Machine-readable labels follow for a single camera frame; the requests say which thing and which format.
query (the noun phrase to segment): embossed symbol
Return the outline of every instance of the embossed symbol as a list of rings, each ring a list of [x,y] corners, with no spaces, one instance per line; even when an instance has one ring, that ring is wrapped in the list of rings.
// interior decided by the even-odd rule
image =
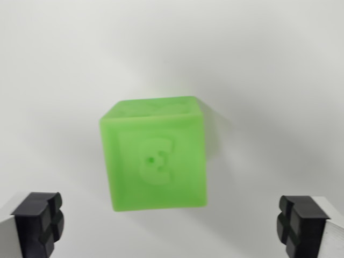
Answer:
[[[153,185],[171,182],[168,162],[172,148],[173,142],[166,138],[152,138],[142,143],[140,175],[145,182]]]

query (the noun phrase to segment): white wall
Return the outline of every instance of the white wall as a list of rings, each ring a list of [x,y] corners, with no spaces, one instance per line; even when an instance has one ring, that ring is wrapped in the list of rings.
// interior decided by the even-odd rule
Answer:
[[[342,1],[0,0],[0,204],[59,191],[52,257],[287,257],[280,195],[344,213]],[[195,95],[209,205],[115,213],[99,118]]]

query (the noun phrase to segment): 3d printed cube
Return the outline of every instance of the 3d printed cube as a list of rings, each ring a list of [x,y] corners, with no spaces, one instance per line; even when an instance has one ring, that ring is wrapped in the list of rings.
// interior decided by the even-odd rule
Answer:
[[[122,101],[100,126],[115,211],[206,204],[204,124],[196,98]]]

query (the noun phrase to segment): green cube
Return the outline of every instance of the green cube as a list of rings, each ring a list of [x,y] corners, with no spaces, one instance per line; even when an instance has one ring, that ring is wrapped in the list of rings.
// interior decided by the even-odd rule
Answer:
[[[115,211],[206,205],[204,124],[196,98],[121,101],[100,126]]]

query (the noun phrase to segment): black rubber pad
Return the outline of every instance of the black rubber pad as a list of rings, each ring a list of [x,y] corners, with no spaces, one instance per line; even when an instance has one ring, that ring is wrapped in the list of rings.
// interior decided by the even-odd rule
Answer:
[[[327,214],[310,196],[282,196],[277,234],[290,258],[317,258]]]
[[[49,258],[61,238],[60,193],[32,192],[13,211],[23,258]]]

